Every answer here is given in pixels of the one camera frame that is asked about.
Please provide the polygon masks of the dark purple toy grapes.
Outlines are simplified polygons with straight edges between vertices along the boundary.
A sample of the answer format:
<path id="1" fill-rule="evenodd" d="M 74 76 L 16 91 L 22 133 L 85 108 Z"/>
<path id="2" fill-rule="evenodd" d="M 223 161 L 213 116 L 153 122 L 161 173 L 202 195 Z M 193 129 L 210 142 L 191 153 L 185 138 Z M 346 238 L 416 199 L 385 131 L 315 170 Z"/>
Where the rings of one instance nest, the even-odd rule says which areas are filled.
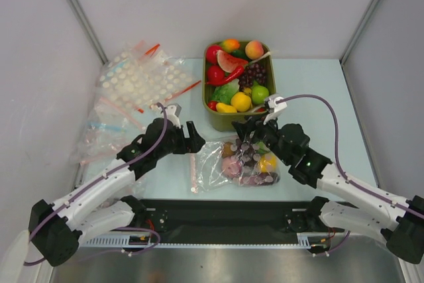
<path id="1" fill-rule="evenodd" d="M 258 144 L 236 139 L 232 149 L 240 166 L 241 176 L 252 176 L 259 173 L 258 163 L 261 159 L 261 154 Z"/>

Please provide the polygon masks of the green toy watermelon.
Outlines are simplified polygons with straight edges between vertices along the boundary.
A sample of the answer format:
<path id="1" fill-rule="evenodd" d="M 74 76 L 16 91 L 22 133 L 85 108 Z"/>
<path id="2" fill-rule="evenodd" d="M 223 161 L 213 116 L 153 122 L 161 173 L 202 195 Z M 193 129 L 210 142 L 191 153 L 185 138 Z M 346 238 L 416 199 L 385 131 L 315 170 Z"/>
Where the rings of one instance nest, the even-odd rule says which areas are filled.
<path id="1" fill-rule="evenodd" d="M 270 152 L 270 149 L 263 142 L 256 143 L 256 146 L 257 152 L 260 154 L 266 154 Z"/>

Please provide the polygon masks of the yellow toy lemon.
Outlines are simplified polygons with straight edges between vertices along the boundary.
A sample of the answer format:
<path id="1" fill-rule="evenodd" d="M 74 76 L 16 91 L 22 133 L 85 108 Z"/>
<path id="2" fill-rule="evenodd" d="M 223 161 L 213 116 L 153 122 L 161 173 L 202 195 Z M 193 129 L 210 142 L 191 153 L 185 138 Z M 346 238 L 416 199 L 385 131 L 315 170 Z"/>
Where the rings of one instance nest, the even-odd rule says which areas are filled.
<path id="1" fill-rule="evenodd" d="M 263 173 L 275 172 L 277 168 L 276 156 L 272 153 L 262 155 L 258 161 L 258 168 Z"/>

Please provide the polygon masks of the brown toy kiwi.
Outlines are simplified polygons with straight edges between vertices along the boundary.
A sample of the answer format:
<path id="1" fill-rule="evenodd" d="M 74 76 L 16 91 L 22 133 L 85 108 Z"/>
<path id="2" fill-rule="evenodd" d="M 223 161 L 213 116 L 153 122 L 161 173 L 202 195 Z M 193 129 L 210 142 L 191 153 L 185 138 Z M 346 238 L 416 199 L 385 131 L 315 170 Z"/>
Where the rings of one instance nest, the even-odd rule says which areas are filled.
<path id="1" fill-rule="evenodd" d="M 233 156 L 237 151 L 237 146 L 231 142 L 225 142 L 221 153 L 222 158 Z"/>

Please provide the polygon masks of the clear zip top bag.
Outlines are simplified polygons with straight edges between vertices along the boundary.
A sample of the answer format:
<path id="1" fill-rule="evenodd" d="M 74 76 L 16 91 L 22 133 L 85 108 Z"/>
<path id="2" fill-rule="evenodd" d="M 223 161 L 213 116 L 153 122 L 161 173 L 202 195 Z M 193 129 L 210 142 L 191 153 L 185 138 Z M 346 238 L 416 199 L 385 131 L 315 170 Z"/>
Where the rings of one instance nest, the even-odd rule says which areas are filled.
<path id="1" fill-rule="evenodd" d="M 207 141 L 203 148 L 195 154 L 190 156 L 190 179 L 192 193 L 208 192 L 218 187 L 227 184 L 236 185 L 239 187 L 263 187 L 263 186 L 244 186 L 241 179 L 246 176 L 239 176 L 238 178 L 227 178 L 222 174 L 221 153 L 225 142 L 234 143 L 237 136 L 229 136 L 221 139 Z"/>

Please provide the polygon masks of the pink toy onion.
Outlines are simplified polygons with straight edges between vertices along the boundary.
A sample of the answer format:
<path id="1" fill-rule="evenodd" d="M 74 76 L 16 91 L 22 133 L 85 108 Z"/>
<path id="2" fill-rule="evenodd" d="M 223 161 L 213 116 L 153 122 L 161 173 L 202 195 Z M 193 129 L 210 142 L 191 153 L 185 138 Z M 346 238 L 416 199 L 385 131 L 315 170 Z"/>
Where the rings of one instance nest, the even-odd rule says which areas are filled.
<path id="1" fill-rule="evenodd" d="M 235 156 L 222 159 L 221 170 L 222 174 L 227 178 L 238 178 L 242 172 L 240 162 Z"/>

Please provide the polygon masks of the purple toy eggplant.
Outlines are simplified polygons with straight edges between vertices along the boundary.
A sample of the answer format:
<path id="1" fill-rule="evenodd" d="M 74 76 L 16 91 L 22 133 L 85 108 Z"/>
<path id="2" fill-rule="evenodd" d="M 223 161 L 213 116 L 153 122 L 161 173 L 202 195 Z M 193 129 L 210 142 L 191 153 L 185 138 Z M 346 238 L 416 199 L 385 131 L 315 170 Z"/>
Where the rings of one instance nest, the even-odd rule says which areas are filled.
<path id="1" fill-rule="evenodd" d="M 275 172 L 261 172 L 242 177 L 241 184 L 244 186 L 271 186 L 280 181 L 279 174 Z"/>

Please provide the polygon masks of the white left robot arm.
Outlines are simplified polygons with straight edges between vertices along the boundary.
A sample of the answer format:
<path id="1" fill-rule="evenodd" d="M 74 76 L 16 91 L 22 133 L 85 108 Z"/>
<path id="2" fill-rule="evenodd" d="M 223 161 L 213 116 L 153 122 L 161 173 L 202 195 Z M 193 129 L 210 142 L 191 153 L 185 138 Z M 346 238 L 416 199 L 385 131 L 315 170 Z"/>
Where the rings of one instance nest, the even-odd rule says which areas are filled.
<path id="1" fill-rule="evenodd" d="M 193 122 L 187 122 L 187 129 L 186 137 L 181 125 L 156 118 L 145 133 L 117 154 L 100 176 L 52 203 L 43 199 L 37 202 L 30 214 L 29 241 L 43 260 L 51 266 L 59 266 L 69 260 L 82 243 L 94 237 L 124 227 L 140 231 L 148 226 L 146 208 L 132 195 L 122 197 L 106 209 L 99 206 L 155 169 L 163 157 L 199 152 L 205 139 Z"/>

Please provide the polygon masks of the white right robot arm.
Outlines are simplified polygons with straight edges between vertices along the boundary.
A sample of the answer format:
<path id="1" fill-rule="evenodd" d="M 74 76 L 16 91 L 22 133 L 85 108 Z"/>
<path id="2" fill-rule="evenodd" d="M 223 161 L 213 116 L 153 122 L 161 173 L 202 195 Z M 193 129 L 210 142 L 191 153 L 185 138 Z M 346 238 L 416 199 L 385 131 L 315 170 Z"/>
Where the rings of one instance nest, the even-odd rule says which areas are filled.
<path id="1" fill-rule="evenodd" d="M 346 229 L 385 244 L 396 257 L 411 264 L 423 258 L 423 198 L 407 199 L 375 188 L 348 175 L 335 162 L 313 150 L 301 125 L 278 127 L 260 116 L 232 126 L 242 140 L 263 142 L 288 168 L 297 182 L 334 194 L 350 205 L 313 199 L 305 216 L 307 226 Z"/>

